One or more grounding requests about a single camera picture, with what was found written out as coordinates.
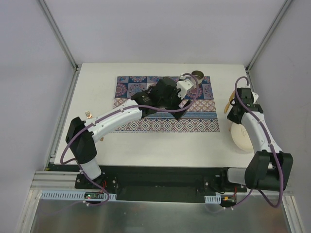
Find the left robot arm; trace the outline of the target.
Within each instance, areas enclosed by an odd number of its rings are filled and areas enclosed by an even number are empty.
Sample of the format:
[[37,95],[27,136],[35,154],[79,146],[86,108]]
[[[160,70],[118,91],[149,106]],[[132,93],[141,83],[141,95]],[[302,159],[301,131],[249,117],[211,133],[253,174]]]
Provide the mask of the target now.
[[86,183],[93,189],[103,183],[101,169],[95,159],[95,144],[116,128],[143,119],[158,111],[169,112],[179,120],[191,105],[191,100],[180,107],[182,100],[193,88],[189,79],[174,81],[169,77],[160,79],[147,90],[135,93],[129,100],[99,117],[81,120],[74,118],[69,126],[65,141],[81,170],[87,175]]

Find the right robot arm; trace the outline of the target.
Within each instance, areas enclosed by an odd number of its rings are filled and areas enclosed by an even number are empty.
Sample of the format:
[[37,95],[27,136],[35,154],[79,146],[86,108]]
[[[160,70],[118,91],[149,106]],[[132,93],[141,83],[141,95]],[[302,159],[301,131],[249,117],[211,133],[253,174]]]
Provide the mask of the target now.
[[231,136],[240,149],[250,150],[254,156],[247,168],[228,168],[227,175],[219,179],[219,187],[228,192],[238,183],[249,189],[285,190],[294,159],[274,141],[251,89],[237,88],[237,93],[227,116],[232,122]]

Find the metal cup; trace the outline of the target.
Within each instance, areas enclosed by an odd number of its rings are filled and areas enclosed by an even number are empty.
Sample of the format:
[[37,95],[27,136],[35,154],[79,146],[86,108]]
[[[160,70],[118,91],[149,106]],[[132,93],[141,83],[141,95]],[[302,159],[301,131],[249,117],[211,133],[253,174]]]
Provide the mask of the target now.
[[204,74],[203,72],[199,70],[195,70],[191,73],[198,81],[198,85],[201,85],[202,81],[204,80]]

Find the left aluminium frame post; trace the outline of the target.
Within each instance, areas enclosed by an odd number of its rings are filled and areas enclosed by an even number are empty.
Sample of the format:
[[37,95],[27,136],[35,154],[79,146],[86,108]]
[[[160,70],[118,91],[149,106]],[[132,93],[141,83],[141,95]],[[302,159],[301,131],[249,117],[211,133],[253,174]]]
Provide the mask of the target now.
[[76,61],[75,61],[75,59],[74,59],[66,41],[65,41],[65,39],[64,39],[64,37],[63,37],[59,27],[58,27],[53,15],[52,15],[52,12],[49,9],[46,1],[45,0],[37,0],[36,2],[39,5],[42,13],[44,14],[53,34],[54,34],[56,40],[58,41],[62,51],[64,52],[67,60],[69,61],[70,65],[72,66],[73,70],[76,71],[78,69],[78,64],[76,63]]

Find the cream plate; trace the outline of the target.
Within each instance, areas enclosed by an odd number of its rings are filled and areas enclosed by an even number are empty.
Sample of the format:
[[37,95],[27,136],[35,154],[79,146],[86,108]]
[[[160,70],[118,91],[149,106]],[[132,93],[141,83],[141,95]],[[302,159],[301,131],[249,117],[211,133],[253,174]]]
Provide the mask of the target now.
[[253,152],[253,146],[246,128],[241,124],[232,123],[231,137],[238,148],[245,152]]

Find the right aluminium frame post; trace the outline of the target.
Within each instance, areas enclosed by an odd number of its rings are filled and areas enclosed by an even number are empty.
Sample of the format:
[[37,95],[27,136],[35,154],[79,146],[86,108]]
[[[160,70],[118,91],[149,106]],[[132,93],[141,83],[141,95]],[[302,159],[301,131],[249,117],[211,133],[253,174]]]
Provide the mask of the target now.
[[263,52],[264,48],[268,45],[269,40],[274,35],[274,32],[278,28],[279,24],[281,23],[282,19],[285,17],[287,11],[291,7],[294,0],[285,0],[279,9],[278,13],[276,14],[275,18],[273,19],[271,25],[269,26],[267,32],[265,33],[263,39],[261,40],[259,46],[257,47],[255,53],[253,54],[250,62],[245,67],[246,73],[248,74],[252,67],[255,65],[257,59],[259,58],[260,54]]

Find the aluminium frame post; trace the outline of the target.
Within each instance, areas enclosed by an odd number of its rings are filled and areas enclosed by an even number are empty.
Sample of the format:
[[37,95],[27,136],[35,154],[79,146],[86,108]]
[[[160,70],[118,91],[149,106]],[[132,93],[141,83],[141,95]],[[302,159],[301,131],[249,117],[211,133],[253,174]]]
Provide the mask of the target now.
[[62,51],[64,52],[67,60],[69,61],[70,65],[72,66],[73,70],[76,71],[78,69],[78,64],[76,63],[76,61],[75,61],[75,59],[74,59],[66,41],[65,41],[65,39],[64,39],[64,37],[63,37],[59,27],[58,27],[53,15],[52,15],[52,12],[49,9],[46,1],[45,0],[37,0],[36,2],[39,5],[42,13],[44,14],[53,34],[54,34],[56,40],[58,41]]
[[278,13],[276,14],[275,18],[273,19],[271,25],[269,26],[267,32],[265,33],[263,39],[261,40],[259,46],[257,47],[255,53],[253,54],[250,62],[245,67],[246,73],[248,74],[252,67],[255,65],[257,59],[259,58],[260,54],[263,52],[264,48],[268,45],[269,40],[274,35],[274,32],[278,28],[279,24],[281,23],[282,19],[285,17],[287,11],[291,7],[294,0],[285,0],[279,9]]

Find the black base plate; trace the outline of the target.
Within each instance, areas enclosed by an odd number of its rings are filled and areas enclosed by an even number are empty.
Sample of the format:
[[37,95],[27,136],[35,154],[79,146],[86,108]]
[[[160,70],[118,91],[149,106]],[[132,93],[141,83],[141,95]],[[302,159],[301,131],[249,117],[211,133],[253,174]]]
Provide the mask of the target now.
[[105,188],[117,200],[202,203],[205,196],[246,193],[242,184],[226,180],[226,168],[101,166],[103,174],[93,183],[78,174],[76,189]]

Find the patterned cloth placemat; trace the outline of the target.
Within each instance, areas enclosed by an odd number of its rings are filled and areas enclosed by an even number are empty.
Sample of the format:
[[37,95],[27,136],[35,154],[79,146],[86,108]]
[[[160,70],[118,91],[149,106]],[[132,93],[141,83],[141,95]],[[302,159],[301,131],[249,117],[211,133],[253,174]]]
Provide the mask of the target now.
[[[125,103],[132,95],[154,86],[161,76],[118,76],[114,107]],[[127,123],[115,130],[118,133],[204,133],[219,132],[219,122],[210,77],[199,84],[198,98],[186,113],[176,120],[172,114],[157,112]]]

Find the gold fork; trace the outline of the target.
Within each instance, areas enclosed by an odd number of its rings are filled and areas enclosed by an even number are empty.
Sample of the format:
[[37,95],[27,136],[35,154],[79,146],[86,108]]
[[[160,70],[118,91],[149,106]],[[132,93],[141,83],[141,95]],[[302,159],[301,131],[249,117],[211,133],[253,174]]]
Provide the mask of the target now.
[[86,115],[87,119],[93,118],[93,115],[90,111],[85,111],[85,115]]

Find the gold knife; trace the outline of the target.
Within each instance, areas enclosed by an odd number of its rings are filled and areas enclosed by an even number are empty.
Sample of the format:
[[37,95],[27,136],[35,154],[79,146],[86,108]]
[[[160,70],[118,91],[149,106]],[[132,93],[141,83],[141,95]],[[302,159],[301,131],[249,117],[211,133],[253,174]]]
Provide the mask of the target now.
[[226,114],[229,107],[233,105],[233,101],[235,99],[235,91],[232,92],[231,96],[228,99],[228,103],[226,104],[225,108],[224,108],[224,113]]

